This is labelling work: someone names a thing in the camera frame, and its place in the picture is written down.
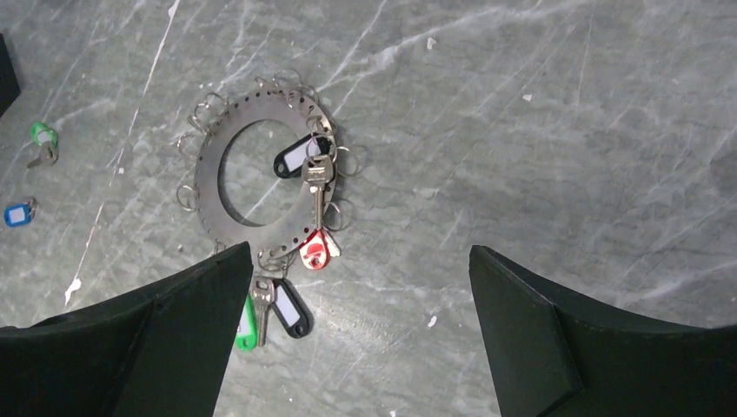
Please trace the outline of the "round metal keyring disc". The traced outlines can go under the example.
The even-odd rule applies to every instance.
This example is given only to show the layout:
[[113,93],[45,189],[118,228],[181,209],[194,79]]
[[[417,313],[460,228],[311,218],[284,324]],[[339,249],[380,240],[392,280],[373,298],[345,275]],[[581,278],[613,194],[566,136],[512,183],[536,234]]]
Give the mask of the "round metal keyring disc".
[[[190,160],[191,177],[176,201],[201,228],[204,256],[248,243],[261,267],[276,269],[290,256],[302,263],[300,245],[323,228],[341,248],[340,234],[354,223],[342,189],[360,172],[359,156],[298,69],[256,76],[239,93],[210,89],[187,121],[191,130],[176,146]],[[296,178],[278,178],[276,155],[308,134],[326,136],[328,154],[309,156]]]

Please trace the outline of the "blue key top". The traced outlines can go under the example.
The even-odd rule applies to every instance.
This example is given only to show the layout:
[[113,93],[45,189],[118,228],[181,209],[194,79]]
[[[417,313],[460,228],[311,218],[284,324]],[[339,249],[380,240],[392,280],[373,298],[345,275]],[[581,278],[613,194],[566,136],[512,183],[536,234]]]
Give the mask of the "blue key top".
[[28,197],[21,202],[9,204],[3,212],[3,220],[7,227],[16,228],[29,224],[36,213],[37,200]]

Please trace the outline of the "black key top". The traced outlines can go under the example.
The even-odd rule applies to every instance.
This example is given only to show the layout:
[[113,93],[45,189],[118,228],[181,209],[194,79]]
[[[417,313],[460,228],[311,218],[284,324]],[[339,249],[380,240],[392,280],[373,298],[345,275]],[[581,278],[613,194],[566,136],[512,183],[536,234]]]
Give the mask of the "black key top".
[[273,162],[278,178],[296,178],[301,175],[302,165],[309,156],[326,155],[331,142],[326,136],[308,134],[279,152]]

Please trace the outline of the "green key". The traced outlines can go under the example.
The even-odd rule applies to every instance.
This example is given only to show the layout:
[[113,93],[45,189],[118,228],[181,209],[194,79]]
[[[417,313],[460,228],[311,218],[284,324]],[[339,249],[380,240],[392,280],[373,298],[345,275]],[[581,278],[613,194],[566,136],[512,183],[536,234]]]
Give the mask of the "green key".
[[250,351],[257,347],[258,332],[253,301],[248,295],[236,330],[235,345],[242,351]]

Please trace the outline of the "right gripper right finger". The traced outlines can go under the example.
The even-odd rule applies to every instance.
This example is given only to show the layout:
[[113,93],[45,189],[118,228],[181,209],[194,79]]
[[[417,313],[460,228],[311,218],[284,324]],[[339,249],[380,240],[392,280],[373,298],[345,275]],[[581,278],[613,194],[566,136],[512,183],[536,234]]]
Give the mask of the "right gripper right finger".
[[735,326],[616,308],[481,245],[468,273],[502,415],[735,415]]

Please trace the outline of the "black key bottom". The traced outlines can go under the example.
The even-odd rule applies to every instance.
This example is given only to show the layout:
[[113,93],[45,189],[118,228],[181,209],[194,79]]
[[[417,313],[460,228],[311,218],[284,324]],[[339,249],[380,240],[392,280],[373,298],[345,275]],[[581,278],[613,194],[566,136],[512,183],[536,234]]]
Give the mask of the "black key bottom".
[[276,299],[273,310],[286,334],[301,339],[311,333],[313,316],[302,297],[288,279],[274,280]]

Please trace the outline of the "black key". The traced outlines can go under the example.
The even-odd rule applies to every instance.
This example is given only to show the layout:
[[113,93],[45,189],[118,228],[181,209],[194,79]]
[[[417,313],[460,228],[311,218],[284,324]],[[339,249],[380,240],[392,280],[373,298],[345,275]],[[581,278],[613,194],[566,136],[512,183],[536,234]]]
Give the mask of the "black key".
[[311,333],[313,316],[302,297],[288,279],[274,280],[276,299],[273,310],[286,334],[301,339]]
[[301,175],[302,165],[309,156],[326,155],[331,142],[326,136],[308,134],[279,152],[273,162],[278,178],[296,178]]

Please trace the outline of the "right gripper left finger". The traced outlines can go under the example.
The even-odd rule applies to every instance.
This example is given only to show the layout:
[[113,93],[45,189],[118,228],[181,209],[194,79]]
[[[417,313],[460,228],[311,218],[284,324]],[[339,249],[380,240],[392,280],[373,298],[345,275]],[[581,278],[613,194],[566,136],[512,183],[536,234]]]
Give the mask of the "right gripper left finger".
[[211,416],[252,273],[240,243],[107,301],[2,328],[2,415]]

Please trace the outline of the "red key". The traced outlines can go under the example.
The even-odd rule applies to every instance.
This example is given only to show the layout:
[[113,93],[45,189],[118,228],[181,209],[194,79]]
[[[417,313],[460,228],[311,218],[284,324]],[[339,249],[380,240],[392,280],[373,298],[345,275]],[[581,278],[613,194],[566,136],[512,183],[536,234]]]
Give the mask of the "red key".
[[325,268],[332,258],[342,254],[332,234],[324,228],[310,235],[298,251],[303,266],[313,271]]

